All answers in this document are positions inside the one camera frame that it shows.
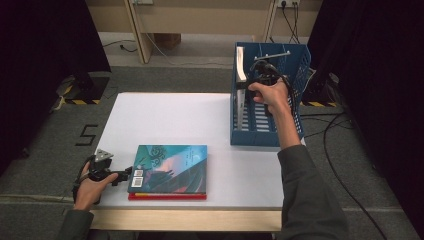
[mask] white table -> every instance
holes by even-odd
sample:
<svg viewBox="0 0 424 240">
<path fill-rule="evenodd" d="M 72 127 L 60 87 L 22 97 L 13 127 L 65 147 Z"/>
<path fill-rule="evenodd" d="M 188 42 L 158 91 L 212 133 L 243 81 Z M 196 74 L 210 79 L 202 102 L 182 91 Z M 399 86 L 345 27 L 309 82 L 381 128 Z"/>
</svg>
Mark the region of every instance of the white table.
<svg viewBox="0 0 424 240">
<path fill-rule="evenodd" d="M 111 170 L 123 170 L 140 144 L 206 144 L 207 200 L 129 201 L 121 182 L 102 194 L 92 228 L 280 230 L 279 149 L 230 145 L 230 94 L 119 94 L 98 148 L 114 154 Z"/>
</svg>

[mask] black curtain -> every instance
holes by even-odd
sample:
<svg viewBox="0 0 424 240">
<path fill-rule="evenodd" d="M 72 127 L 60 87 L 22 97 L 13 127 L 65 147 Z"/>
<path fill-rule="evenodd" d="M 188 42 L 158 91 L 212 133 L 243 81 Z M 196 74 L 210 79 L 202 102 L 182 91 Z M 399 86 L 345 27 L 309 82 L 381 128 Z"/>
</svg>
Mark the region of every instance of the black curtain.
<svg viewBox="0 0 424 240">
<path fill-rule="evenodd" d="M 83 0 L 8 0 L 0 8 L 2 168 L 19 156 L 68 76 L 110 71 Z"/>
<path fill-rule="evenodd" d="M 355 0 L 344 8 L 337 2 L 323 2 L 308 43 L 312 59 L 322 76 L 338 75 L 373 163 L 424 238 L 424 2 Z M 323 23 L 331 19 L 339 24 L 328 31 Z M 320 33 L 330 47 L 318 49 Z"/>
</svg>

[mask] power outlet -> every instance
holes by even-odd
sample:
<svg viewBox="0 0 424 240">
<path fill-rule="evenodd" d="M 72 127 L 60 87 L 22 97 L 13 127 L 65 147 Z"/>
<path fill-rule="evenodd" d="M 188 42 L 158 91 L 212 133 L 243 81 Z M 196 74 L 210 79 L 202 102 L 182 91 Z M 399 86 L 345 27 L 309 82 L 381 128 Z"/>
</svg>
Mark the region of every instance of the power outlet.
<svg viewBox="0 0 424 240">
<path fill-rule="evenodd" d="M 299 7 L 300 4 L 300 0 L 285 0 L 286 1 L 286 8 L 294 8 L 294 4 L 297 4 L 297 6 Z M 283 2 L 283 0 L 278 0 L 277 1 L 277 7 L 281 7 L 281 3 Z"/>
</svg>

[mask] sleeve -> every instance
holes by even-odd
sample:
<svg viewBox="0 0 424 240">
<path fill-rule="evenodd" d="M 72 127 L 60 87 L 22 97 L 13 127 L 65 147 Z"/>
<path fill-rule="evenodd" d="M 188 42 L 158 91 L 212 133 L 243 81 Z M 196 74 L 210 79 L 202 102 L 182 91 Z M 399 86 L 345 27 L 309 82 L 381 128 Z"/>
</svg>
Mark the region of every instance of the sleeve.
<svg viewBox="0 0 424 240">
<path fill-rule="evenodd" d="M 282 239 L 348 239 L 346 216 L 303 145 L 278 153 L 283 178 Z"/>
<path fill-rule="evenodd" d="M 60 240 L 86 239 L 94 215 L 88 211 L 70 210 L 66 213 L 59 235 Z"/>
</svg>

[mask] person's left hand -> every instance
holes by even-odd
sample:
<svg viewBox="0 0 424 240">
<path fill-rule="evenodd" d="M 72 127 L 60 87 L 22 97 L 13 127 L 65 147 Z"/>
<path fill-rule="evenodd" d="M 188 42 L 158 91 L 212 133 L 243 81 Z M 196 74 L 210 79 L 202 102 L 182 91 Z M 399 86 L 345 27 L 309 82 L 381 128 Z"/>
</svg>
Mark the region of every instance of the person's left hand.
<svg viewBox="0 0 424 240">
<path fill-rule="evenodd" d="M 82 174 L 88 172 L 90 162 L 85 164 Z M 107 176 L 100 182 L 95 182 L 89 178 L 84 179 L 78 189 L 77 199 L 75 201 L 74 210 L 90 211 L 95 202 L 100 199 L 100 195 L 106 186 L 118 177 L 117 173 Z"/>
</svg>

